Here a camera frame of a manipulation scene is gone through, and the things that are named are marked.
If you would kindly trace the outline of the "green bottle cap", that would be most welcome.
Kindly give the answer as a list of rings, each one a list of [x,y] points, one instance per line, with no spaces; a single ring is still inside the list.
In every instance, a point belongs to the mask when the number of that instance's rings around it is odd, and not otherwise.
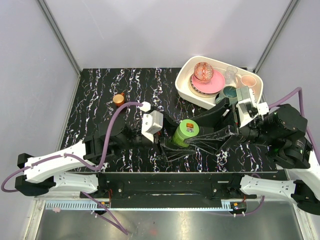
[[[199,131],[198,124],[191,119],[182,120],[177,128],[177,134],[183,140],[196,137]]]

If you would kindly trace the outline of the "green pill bottle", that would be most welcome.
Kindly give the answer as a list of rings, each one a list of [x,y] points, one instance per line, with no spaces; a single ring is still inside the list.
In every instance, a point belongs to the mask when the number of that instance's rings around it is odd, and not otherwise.
[[[180,147],[188,147],[186,139],[196,137],[199,134],[198,124],[191,119],[182,120],[173,134],[172,142]]]

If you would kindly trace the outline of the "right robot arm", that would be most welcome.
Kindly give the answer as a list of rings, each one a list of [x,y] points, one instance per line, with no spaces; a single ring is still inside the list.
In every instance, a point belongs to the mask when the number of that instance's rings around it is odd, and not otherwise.
[[[268,160],[298,176],[297,180],[283,181],[235,173],[224,185],[222,196],[275,197],[295,203],[304,212],[320,213],[320,166],[301,111],[283,104],[273,112],[259,113],[255,106],[231,105],[223,99],[194,121],[199,134],[187,138],[186,144],[213,155],[235,145],[265,146]]]

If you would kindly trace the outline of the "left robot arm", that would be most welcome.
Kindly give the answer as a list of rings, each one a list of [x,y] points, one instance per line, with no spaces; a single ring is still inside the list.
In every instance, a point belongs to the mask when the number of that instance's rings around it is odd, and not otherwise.
[[[113,115],[95,134],[70,147],[38,157],[21,153],[14,189],[28,197],[79,191],[103,198],[108,186],[97,173],[125,150],[152,149],[167,162],[193,155],[192,147],[174,142],[178,128],[172,118],[156,110],[143,114],[141,128],[129,127],[123,114]]]

